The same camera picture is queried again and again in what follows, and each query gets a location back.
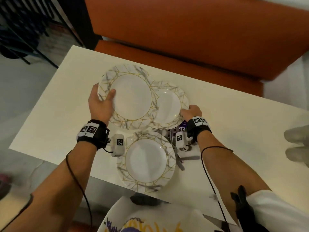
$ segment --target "person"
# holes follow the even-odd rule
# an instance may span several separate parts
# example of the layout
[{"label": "person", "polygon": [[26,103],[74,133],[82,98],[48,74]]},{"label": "person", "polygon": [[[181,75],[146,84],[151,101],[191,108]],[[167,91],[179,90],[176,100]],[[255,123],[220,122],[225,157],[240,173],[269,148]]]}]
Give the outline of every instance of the person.
[{"label": "person", "polygon": [[[98,84],[93,86],[88,100],[91,119],[100,120],[108,125],[114,112],[113,98],[116,91],[112,89],[106,100],[100,101],[97,88]],[[195,116],[201,117],[202,112],[198,106],[191,105],[188,110],[181,110],[181,115],[189,121]],[[199,133],[197,140],[201,151],[210,146],[224,147],[207,130]],[[71,169],[84,190],[96,152],[95,145],[80,141],[68,156]],[[230,193],[237,193],[238,187],[242,185],[247,191],[247,201],[253,207],[257,222],[270,232],[309,230],[309,216],[276,196],[263,179],[230,150],[208,148],[203,153],[203,161],[222,202],[236,222],[235,202],[231,199]],[[83,197],[65,161],[37,187],[33,196],[33,202],[10,223],[6,232],[67,231]],[[172,203],[163,203],[155,207],[140,206],[122,197],[107,213],[98,231],[215,230],[220,229],[206,220],[198,210]]]}]

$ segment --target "forearm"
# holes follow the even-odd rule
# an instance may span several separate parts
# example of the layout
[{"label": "forearm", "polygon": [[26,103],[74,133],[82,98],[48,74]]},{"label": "forearm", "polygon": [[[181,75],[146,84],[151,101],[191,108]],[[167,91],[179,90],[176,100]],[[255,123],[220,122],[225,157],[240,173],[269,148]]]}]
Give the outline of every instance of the forearm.
[{"label": "forearm", "polygon": [[[201,151],[210,146],[224,147],[209,131],[201,132],[197,137],[197,141]],[[203,161],[224,205],[236,222],[236,206],[231,199],[230,192],[237,193],[240,185],[245,187],[248,195],[259,190],[270,190],[251,167],[229,150],[208,148],[203,152]]]},{"label": "forearm", "polygon": [[[78,142],[68,161],[86,189],[97,148]],[[7,228],[8,231],[67,231],[83,194],[64,160],[33,192],[32,204]]]}]

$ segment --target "white table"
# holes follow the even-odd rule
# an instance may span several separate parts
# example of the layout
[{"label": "white table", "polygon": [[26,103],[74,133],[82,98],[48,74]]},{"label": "white table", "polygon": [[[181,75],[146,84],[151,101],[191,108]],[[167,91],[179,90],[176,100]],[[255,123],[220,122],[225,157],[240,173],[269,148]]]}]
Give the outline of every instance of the white table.
[{"label": "white table", "polygon": [[[112,66],[131,61],[72,46],[38,100],[10,149],[60,164],[74,147],[75,136],[90,119],[87,99],[92,85]],[[309,168],[289,161],[285,150],[286,129],[309,123],[309,112],[282,103],[135,63],[155,80],[179,85],[191,104],[197,104],[210,123],[213,134],[234,150],[265,180],[270,188],[292,205],[309,213]],[[133,131],[109,125],[115,132]],[[191,206],[205,215],[223,219],[203,171],[201,161],[187,161],[185,171],[176,168],[171,181],[153,197]],[[116,170],[116,158],[99,150],[91,176],[123,186]]]}]

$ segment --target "person's left hand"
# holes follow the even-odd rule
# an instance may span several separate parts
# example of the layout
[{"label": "person's left hand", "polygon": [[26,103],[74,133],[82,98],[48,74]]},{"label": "person's left hand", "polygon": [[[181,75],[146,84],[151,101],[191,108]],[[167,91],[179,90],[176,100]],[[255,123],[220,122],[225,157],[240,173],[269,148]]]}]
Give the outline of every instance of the person's left hand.
[{"label": "person's left hand", "polygon": [[112,89],[108,93],[106,99],[101,101],[98,97],[98,83],[92,87],[88,104],[91,114],[91,120],[100,120],[108,126],[109,119],[114,113],[113,98],[116,90]]}]

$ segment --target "plate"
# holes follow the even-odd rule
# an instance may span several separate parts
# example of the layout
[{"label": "plate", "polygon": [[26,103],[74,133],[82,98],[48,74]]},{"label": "plate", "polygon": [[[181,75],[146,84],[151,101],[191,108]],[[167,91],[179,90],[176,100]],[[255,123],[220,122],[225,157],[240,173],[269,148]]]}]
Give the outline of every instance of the plate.
[{"label": "plate", "polygon": [[180,125],[184,121],[180,110],[189,109],[189,100],[184,91],[168,81],[154,81],[151,87],[159,96],[159,110],[149,126],[157,129],[173,129]]},{"label": "plate", "polygon": [[122,64],[104,73],[98,86],[98,96],[105,99],[116,89],[114,114],[110,122],[123,129],[142,129],[158,112],[158,95],[154,92],[149,73],[143,68]]},{"label": "plate", "polygon": [[155,192],[172,178],[175,153],[165,137],[145,130],[126,138],[125,145],[125,154],[117,157],[117,171],[129,189]]}]

